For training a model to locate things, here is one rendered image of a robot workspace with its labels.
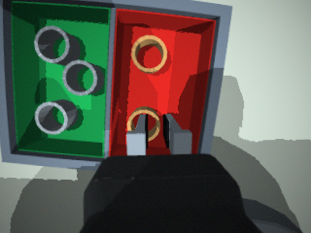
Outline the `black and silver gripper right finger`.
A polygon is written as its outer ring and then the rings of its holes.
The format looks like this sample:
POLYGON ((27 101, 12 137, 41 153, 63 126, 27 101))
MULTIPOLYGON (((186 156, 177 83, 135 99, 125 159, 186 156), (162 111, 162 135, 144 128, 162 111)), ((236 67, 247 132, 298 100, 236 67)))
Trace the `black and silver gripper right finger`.
POLYGON ((182 130, 171 114, 163 114, 163 138, 171 154, 191 154, 192 133, 182 130))

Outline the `dark grey metal sleeve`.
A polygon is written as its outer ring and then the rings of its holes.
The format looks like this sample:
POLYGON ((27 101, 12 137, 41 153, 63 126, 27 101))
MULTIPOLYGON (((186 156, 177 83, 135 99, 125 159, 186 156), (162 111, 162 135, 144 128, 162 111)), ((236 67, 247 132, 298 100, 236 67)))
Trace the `dark grey metal sleeve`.
POLYGON ((68 91, 74 95, 80 96, 96 93, 102 88, 104 84, 104 75, 101 69, 95 64, 82 60, 75 60, 66 65, 65 69, 63 70, 62 79, 68 91), (80 70, 86 66, 93 74, 93 84, 89 90, 84 90, 81 88, 77 80, 80 70))
POLYGON ((59 134, 62 131, 73 126, 78 120, 78 110, 76 106, 69 100, 56 100, 46 102, 40 105, 35 112, 35 120, 39 128, 47 134, 59 134), (56 106, 62 111, 64 116, 64 124, 55 121, 52 110, 56 106))
POLYGON ((63 66, 66 66, 73 60, 78 60, 81 53, 78 40, 66 31, 53 25, 45 26, 39 30, 36 34, 34 45, 35 51, 44 61, 63 66), (65 39, 66 48, 65 52, 59 58, 56 58, 53 53, 53 45, 61 37, 65 39))

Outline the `red and green divided bin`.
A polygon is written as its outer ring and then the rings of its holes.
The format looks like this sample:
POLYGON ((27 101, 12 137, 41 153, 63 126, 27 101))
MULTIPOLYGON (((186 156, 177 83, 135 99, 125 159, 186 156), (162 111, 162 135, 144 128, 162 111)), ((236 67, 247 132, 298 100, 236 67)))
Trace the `red and green divided bin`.
POLYGON ((160 121, 146 155, 171 154, 163 114, 192 133, 191 154, 210 154, 232 7, 195 0, 0 0, 2 162, 96 171, 103 159, 127 155, 127 122, 141 106, 153 108, 160 121), (74 95, 62 81, 66 66, 38 56, 36 34, 52 25, 78 40, 80 60, 101 69, 99 91, 74 95), (145 35, 167 49, 152 74, 131 58, 145 35), (76 106, 78 120, 57 135, 41 131, 37 107, 61 99, 76 106))

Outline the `bronze bushing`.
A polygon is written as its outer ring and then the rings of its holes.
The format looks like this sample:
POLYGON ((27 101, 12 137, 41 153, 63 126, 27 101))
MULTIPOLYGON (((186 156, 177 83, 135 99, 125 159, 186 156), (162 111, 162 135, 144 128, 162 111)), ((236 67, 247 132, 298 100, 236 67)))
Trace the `bronze bushing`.
POLYGON ((155 118, 155 127, 152 130, 148 131, 148 142, 149 142, 150 140, 153 140, 158 135, 158 132, 160 130, 159 117, 153 108, 150 108, 148 106, 141 106, 141 107, 135 109, 132 112, 132 114, 130 115, 129 120, 127 122, 127 130, 128 131, 135 130, 136 127, 133 124, 133 118, 139 114, 149 114, 155 118))
POLYGON ((152 74, 152 73, 157 72, 164 65, 167 59, 167 49, 166 49, 165 44, 158 37, 152 36, 152 35, 146 35, 146 36, 139 38, 134 43, 133 48, 131 50, 131 57, 133 59, 134 64, 140 71, 146 74, 152 74), (144 46, 154 46, 160 51, 161 63, 155 68, 145 68, 138 63, 137 54, 139 50, 144 46))

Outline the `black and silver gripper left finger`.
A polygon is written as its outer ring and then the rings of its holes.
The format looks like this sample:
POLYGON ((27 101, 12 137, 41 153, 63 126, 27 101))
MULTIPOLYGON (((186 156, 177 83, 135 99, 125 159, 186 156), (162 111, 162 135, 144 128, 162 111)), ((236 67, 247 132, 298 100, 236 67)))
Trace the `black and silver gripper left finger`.
POLYGON ((140 115, 135 130, 126 133, 127 155, 146 155, 148 115, 140 115))

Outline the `grey round turntable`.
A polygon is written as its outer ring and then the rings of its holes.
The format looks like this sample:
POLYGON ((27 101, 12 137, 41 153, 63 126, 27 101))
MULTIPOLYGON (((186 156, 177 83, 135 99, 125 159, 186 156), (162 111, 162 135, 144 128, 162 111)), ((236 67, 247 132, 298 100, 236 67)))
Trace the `grey round turntable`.
POLYGON ((284 214, 257 200, 243 198, 248 218, 262 233, 303 233, 284 214))

